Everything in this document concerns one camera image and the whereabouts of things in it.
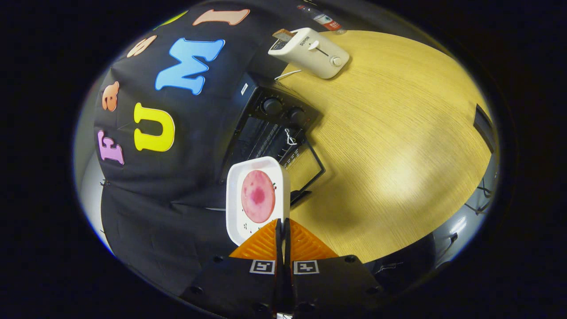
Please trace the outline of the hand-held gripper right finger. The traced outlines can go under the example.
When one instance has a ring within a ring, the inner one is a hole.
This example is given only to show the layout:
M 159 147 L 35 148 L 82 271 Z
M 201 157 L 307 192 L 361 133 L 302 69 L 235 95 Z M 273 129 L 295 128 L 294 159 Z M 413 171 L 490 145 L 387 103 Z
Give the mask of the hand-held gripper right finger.
M 385 305 L 381 284 L 355 255 L 339 256 L 299 222 L 283 226 L 283 312 L 292 317 L 369 317 Z

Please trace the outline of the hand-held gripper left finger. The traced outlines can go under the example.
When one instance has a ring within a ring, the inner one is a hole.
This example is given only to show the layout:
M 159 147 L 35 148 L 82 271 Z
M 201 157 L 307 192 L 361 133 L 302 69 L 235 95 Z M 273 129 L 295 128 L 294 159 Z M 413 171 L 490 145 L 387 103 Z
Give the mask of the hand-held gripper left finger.
M 229 256 L 214 256 L 181 299 L 225 319 L 273 319 L 284 282 L 282 222 L 272 220 Z

